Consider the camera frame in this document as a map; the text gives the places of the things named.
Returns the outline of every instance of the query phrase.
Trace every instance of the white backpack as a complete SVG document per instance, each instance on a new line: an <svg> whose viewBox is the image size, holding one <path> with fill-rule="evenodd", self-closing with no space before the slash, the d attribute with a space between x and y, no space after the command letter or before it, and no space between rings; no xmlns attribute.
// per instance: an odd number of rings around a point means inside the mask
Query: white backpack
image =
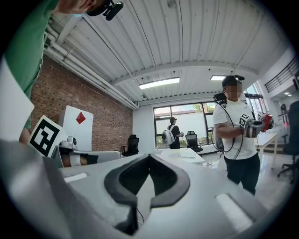
<svg viewBox="0 0 299 239"><path fill-rule="evenodd" d="M173 134L171 132L174 126L175 125L172 125L170 129L165 129L162 133L162 140L166 145L171 145L175 141L175 138L173 137Z"/></svg>

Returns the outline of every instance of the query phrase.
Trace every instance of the red can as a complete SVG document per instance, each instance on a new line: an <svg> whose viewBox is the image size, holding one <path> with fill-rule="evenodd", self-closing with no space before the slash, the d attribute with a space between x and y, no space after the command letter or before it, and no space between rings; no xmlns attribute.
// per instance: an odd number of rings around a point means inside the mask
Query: red can
<svg viewBox="0 0 299 239"><path fill-rule="evenodd" d="M270 112L267 112L263 118L263 124L265 124L265 127L262 129L262 132L266 132L268 130L271 119L272 114Z"/></svg>

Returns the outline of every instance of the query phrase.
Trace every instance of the camera headset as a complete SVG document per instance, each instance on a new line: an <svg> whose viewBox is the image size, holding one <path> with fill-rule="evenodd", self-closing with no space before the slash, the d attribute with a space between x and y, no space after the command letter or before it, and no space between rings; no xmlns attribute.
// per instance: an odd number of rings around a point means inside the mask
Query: camera headset
<svg viewBox="0 0 299 239"><path fill-rule="evenodd" d="M104 11L103 16L106 17L107 21L111 21L116 14L123 8L123 3L118 2L116 4L113 3L111 0L105 0L104 3L97 9L87 12L87 15L93 17L102 14Z"/></svg>
<svg viewBox="0 0 299 239"><path fill-rule="evenodd" d="M239 75L233 75L233 76L227 76L227 77L234 77L234 79L235 79L236 81L238 81L240 84L242 84L241 81L243 81L243 80L245 79L244 77L239 76ZM223 79L223 82L222 82L222 87L223 87L223 88L224 88L225 86L228 85L229 81L227 82L227 84L223 84L224 82L225 82L225 78ZM232 123L232 126L235 127L235 126L234 126L234 123L233 123L233 121L232 121L232 119L230 118L229 113L228 113L228 112L226 111L226 109L225 109L225 108L226 108L226 105L227 105L227 99L226 99L226 95L224 94L224 92L214 95L213 98L214 98L215 103L218 104L218 105L220 105L221 108L224 110L224 112L228 115L228 117L229 117L229 119L230 119L230 121L231 121L231 123ZM211 136L211 138L212 138L212 144L213 144L213 146L214 146L217 150L219 150L219 151L221 151L221 152L223 152L223 153L226 153L226 152L230 151L230 150L233 148L234 143L235 143L235 138L233 138L233 143L232 143L232 146L230 147L229 150L224 151L224 149L222 150L222 149L217 148L217 147L215 146L214 142L213 142L213 132L214 132L214 127L213 127L213 130L212 130L212 136ZM219 143L223 146L223 141L222 141L222 139L216 139L216 140L218 140ZM239 153L240 153L240 150L241 150L241 148L242 148L242 144L243 144L243 135L242 135L242 141L241 141L240 148L238 149L238 152L237 152L237 154L235 155L234 159L236 159L236 158L238 157L238 155L239 155Z"/></svg>

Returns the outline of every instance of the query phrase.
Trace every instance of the white t-shirt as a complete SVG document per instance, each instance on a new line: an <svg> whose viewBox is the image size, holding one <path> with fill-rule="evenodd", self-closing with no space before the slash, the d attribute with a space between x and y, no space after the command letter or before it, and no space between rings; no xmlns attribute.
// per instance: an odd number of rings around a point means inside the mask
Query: white t-shirt
<svg viewBox="0 0 299 239"><path fill-rule="evenodd" d="M232 122L235 127L240 128L239 121L242 114L249 115L249 117L253 119L253 115L249 106L244 102L242 102L241 100L238 100L236 102L227 100L227 102L228 103L225 110L229 113L229 116L232 119ZM232 127L232 122L230 121L229 116L228 114L225 113L225 111L220 105L216 105L213 113L214 124L227 122L228 125ZM222 139L222 140L223 140L224 150L228 151L232 146L233 139ZM224 153L226 158L228 159L235 158L237 151L240 148L241 141L242 141L242 135L235 138L235 143L232 149ZM255 154L256 154L256 147L254 144L254 138L243 137L242 148L236 159L247 159L252 157Z"/></svg>

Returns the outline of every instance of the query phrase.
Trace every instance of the green shirt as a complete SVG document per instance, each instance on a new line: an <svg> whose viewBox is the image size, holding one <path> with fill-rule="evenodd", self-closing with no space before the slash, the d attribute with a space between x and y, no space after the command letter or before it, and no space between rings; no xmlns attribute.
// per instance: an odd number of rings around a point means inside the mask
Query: green shirt
<svg viewBox="0 0 299 239"><path fill-rule="evenodd" d="M4 53L14 78L29 99L42 64L44 32L57 3L58 0L43 0L36 6L17 29ZM25 128L30 128L30 124L31 118Z"/></svg>

